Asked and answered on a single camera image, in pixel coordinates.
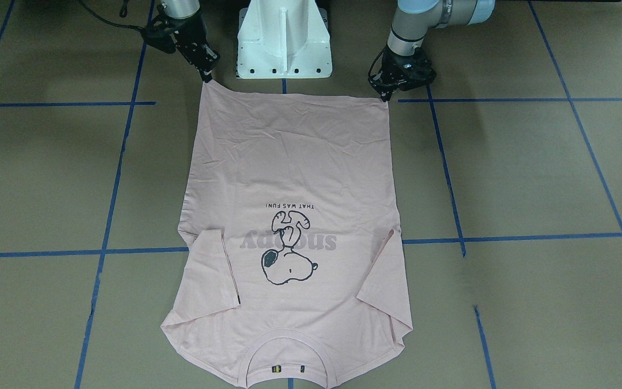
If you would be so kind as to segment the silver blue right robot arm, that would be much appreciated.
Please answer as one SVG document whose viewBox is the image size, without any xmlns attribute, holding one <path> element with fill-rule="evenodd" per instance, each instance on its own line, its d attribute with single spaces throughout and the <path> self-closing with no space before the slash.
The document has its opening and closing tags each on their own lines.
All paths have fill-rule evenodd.
<svg viewBox="0 0 622 389">
<path fill-rule="evenodd" d="M 203 82 L 212 81 L 220 55 L 207 41 L 207 28 L 198 1 L 160 1 L 158 14 L 141 30 L 144 42 L 159 51 L 180 52 Z"/>
</svg>

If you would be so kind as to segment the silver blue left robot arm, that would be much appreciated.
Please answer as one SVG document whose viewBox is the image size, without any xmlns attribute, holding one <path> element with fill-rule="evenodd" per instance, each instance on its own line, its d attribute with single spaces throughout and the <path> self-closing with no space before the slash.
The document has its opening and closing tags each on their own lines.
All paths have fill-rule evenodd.
<svg viewBox="0 0 622 389">
<path fill-rule="evenodd" d="M 375 57 L 380 68 L 368 71 L 368 82 L 383 102 L 395 91 L 431 84 L 437 73 L 422 44 L 430 29 L 479 24 L 491 17 L 494 1 L 399 1 L 387 44 Z"/>
</svg>

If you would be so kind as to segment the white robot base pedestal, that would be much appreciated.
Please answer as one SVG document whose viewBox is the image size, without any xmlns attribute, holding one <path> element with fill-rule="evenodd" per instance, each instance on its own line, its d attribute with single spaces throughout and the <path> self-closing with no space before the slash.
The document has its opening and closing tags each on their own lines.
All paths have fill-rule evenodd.
<svg viewBox="0 0 622 389">
<path fill-rule="evenodd" d="M 316 79 L 333 73 L 326 10 L 316 1 L 251 1 L 239 12 L 235 74 Z"/>
</svg>

